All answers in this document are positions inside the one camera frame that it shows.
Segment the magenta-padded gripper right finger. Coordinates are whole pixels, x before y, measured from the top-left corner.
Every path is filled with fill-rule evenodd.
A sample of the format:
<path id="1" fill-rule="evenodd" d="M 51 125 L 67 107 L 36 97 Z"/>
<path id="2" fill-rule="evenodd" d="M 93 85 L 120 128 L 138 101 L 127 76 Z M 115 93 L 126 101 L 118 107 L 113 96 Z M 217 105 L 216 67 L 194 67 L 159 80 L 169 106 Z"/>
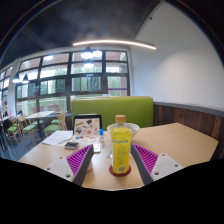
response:
<path id="1" fill-rule="evenodd" d="M 183 168 L 168 154 L 156 154 L 137 144 L 131 145 L 131 154 L 145 185 L 177 172 Z"/>

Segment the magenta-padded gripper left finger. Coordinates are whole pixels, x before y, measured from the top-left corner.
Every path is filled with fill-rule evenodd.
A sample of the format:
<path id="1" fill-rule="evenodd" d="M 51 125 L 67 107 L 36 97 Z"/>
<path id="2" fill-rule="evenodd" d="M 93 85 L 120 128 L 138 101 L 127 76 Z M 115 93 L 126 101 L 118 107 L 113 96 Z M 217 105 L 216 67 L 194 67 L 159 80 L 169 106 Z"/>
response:
<path id="1" fill-rule="evenodd" d="M 65 180 L 81 186 L 86 173 L 92 168 L 93 145 L 76 150 L 67 157 L 59 157 L 51 162 L 45 170 Z"/>

